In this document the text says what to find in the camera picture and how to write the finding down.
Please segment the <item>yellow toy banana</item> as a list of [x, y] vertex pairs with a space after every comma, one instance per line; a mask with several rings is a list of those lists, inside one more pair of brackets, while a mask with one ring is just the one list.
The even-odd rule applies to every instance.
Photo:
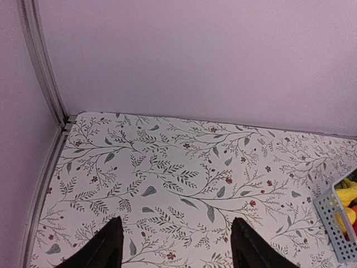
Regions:
[[344, 207], [348, 207], [357, 197], [356, 182], [344, 178], [341, 181], [342, 188], [336, 189], [337, 196]]

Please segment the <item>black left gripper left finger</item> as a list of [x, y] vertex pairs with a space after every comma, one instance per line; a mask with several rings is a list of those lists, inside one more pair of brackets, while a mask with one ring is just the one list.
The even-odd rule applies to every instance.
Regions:
[[122, 219], [120, 217], [112, 218], [77, 253], [59, 264], [58, 267], [121, 267], [123, 242]]

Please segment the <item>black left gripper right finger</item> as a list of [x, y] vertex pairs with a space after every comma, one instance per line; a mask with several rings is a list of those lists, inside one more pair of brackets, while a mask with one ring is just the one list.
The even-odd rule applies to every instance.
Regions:
[[230, 243], [234, 267], [297, 266], [275, 251], [243, 218], [233, 220]]

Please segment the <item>orange toy orange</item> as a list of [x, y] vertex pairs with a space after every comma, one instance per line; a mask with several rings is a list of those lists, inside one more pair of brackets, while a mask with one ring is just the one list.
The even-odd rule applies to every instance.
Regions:
[[354, 224], [356, 221], [356, 213], [357, 213], [357, 205], [354, 205], [353, 207], [349, 208], [348, 217], [351, 224]]

